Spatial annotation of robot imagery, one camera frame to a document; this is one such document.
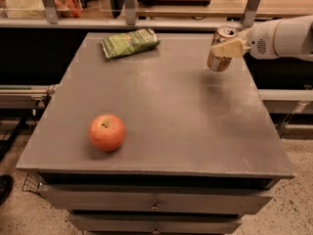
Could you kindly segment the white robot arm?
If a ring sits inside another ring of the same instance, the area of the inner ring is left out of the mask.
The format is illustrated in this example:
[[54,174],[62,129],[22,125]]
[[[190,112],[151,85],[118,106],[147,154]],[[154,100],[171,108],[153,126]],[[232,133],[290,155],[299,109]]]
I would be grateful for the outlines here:
[[246,53],[258,60],[297,58],[313,61],[313,16],[273,20],[240,31],[211,47],[219,58],[239,58]]

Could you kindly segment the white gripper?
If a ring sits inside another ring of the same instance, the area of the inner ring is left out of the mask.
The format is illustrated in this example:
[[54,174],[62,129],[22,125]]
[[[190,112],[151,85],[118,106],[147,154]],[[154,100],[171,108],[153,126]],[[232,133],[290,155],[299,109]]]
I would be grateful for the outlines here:
[[238,39],[215,44],[211,53],[219,58],[240,58],[249,51],[255,59],[277,59],[275,33],[280,20],[260,23],[237,33]]

